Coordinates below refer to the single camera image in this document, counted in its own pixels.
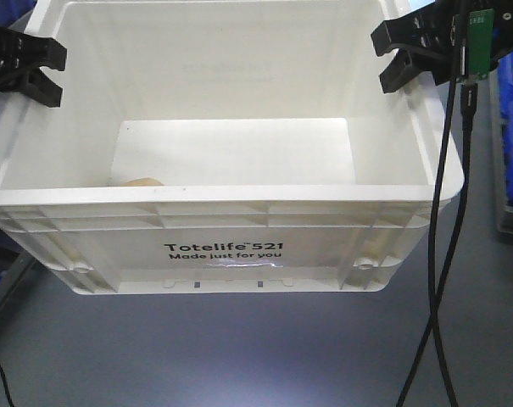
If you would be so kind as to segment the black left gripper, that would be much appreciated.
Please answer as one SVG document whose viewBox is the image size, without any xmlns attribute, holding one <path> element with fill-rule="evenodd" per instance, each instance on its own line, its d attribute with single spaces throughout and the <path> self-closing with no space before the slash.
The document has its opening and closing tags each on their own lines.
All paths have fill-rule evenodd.
<svg viewBox="0 0 513 407">
<path fill-rule="evenodd" d="M 30 36 L 0 26 L 0 92 L 21 93 L 43 106 L 58 108 L 63 89 L 41 70 L 33 69 L 47 67 L 64 71 L 66 60 L 67 49 L 55 39 Z M 2 84 L 1 79 L 10 75 L 20 76 Z"/>
</svg>

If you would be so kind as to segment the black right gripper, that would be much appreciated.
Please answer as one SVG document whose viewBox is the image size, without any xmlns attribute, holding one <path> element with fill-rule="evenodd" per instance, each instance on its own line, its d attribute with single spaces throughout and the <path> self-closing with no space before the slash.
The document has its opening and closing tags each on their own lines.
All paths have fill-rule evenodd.
<svg viewBox="0 0 513 407">
<path fill-rule="evenodd" d="M 376 27 L 371 33 L 376 56 L 398 50 L 379 75 L 384 93 L 398 91 L 424 72 L 430 73 L 436 85 L 468 81 L 467 26 L 472 11 L 494 9 L 490 72 L 513 52 L 513 1 L 467 1 L 469 10 L 464 13 L 460 11 L 462 3 L 436 1 L 433 8 L 419 8 Z M 439 67 L 444 57 L 444 65 Z"/>
</svg>

